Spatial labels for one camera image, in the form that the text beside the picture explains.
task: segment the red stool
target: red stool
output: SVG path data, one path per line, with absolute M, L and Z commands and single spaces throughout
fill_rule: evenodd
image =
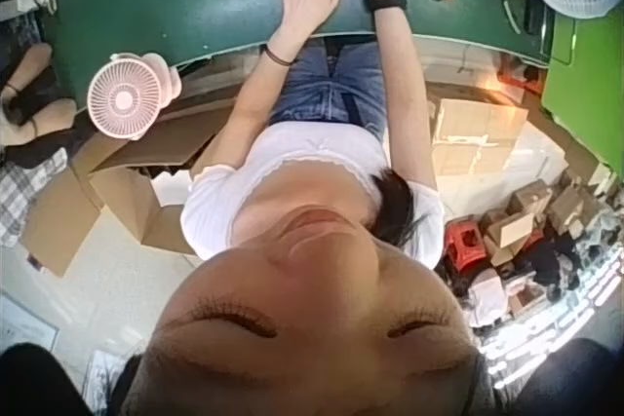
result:
M 445 253 L 458 273 L 468 265 L 486 258 L 486 246 L 474 218 L 447 224 Z

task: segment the nose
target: nose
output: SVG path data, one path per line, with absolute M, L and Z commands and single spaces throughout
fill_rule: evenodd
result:
M 329 231 L 278 249 L 278 307 L 298 326 L 341 333 L 371 312 L 379 281 L 379 259 L 362 230 Z

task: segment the green panel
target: green panel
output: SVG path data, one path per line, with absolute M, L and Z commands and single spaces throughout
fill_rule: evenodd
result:
M 522 19 L 523 1 L 514 7 Z M 58 0 L 45 33 L 61 82 L 84 105 L 91 78 L 112 53 L 153 51 L 180 64 L 266 41 L 280 15 L 281 0 Z M 409 21 L 418 35 L 543 59 L 539 37 L 516 35 L 500 0 L 409 0 Z M 363 0 L 341 0 L 320 34 L 371 29 Z
M 579 20 L 570 58 L 573 20 L 557 16 L 542 104 L 594 154 L 622 175 L 624 152 L 624 9 Z

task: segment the white fan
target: white fan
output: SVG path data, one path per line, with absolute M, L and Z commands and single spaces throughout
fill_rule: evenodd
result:
M 137 140 L 181 89 L 176 68 L 159 55 L 115 54 L 91 81 L 89 115 L 102 133 Z

